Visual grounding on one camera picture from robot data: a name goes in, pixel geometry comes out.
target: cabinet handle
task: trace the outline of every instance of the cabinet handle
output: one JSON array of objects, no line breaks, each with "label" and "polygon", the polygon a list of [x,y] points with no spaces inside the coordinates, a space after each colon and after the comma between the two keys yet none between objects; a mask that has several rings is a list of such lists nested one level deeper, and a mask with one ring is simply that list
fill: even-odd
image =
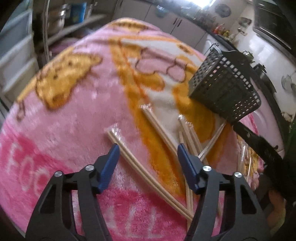
[{"label": "cabinet handle", "polygon": [[180,26],[181,22],[182,22],[182,19],[181,19],[181,21],[179,22],[179,24],[178,24],[178,26],[177,26],[177,27],[179,27],[179,26]]}]

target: metal bolt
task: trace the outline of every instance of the metal bolt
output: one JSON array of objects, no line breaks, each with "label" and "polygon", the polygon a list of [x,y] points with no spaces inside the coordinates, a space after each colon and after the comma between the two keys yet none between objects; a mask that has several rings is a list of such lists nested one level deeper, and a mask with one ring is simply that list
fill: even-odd
[{"label": "metal bolt", "polygon": [[202,167],[204,171],[209,172],[212,170],[212,168],[210,166],[203,166]]},{"label": "metal bolt", "polygon": [[57,171],[54,174],[55,177],[60,177],[61,175],[63,175],[63,173],[61,171]]},{"label": "metal bolt", "polygon": [[242,177],[242,174],[240,172],[235,172],[234,175],[238,178],[241,178]]},{"label": "metal bolt", "polygon": [[85,167],[85,170],[87,170],[87,171],[92,171],[93,169],[94,169],[94,166],[93,165],[87,165]]}]

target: basket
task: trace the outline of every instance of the basket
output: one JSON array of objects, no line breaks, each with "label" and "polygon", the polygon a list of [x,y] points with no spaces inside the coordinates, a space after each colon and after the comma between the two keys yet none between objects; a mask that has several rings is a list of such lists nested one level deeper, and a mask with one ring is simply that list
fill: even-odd
[{"label": "basket", "polygon": [[189,81],[189,97],[235,123],[261,105],[249,71],[250,64],[242,53],[214,46]]}]

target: black countertop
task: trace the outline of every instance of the black countertop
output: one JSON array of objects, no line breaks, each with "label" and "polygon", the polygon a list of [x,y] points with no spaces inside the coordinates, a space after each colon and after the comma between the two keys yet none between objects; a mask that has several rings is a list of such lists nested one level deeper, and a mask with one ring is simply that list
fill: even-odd
[{"label": "black countertop", "polygon": [[[153,5],[159,5],[173,13],[175,13],[176,15],[188,19],[189,21],[191,21],[192,23],[196,24],[197,26],[199,26],[200,28],[202,28],[203,30],[206,31],[206,33],[210,34],[213,38],[215,38],[221,45],[223,45],[228,51],[233,51],[236,50],[236,47],[230,43],[229,41],[225,40],[222,36],[214,34],[210,29],[208,29],[205,25],[201,24],[200,22],[190,18],[189,16],[185,15],[184,13],[181,12],[181,6],[171,2],[171,3],[164,3],[164,2],[159,2],[157,0],[139,0],[139,1],[145,1],[145,2],[149,2]],[[265,96],[272,112],[273,115],[276,119],[276,122],[278,124],[279,127],[279,131],[281,133],[281,138],[283,140],[284,145],[287,143],[288,140],[288,135],[289,135],[289,123],[283,118],[282,114],[281,114],[281,110],[276,102],[276,100],[274,99],[273,95],[271,94],[271,92],[269,91],[269,89],[267,88],[267,86],[262,82],[262,80],[260,79],[260,77],[257,75],[257,73],[255,72],[255,70],[250,66],[250,77],[253,79],[254,83],[257,85],[257,87],[262,91],[263,95]]]}]

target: fleece tablecloth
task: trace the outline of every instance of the fleece tablecloth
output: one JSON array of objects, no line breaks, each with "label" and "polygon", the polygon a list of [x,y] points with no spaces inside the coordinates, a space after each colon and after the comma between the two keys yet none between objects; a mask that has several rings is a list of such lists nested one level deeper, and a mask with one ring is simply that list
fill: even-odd
[{"label": "fleece tablecloth", "polygon": [[[223,120],[188,97],[188,81],[204,58],[171,35],[134,19],[113,21],[60,53],[30,81],[1,130],[0,205],[8,216],[26,231],[53,173],[79,171],[106,154],[112,143],[105,130],[114,124],[135,157],[185,206],[184,177],[139,107],[150,103],[176,143],[178,115],[183,114],[205,146]],[[256,131],[251,115],[244,123]],[[213,168],[232,174],[238,150],[237,136],[227,124],[207,159]],[[123,158],[98,202],[115,241],[185,237],[185,218]],[[81,233],[75,192],[73,206]],[[217,218],[213,235],[219,232],[219,223]]]}]

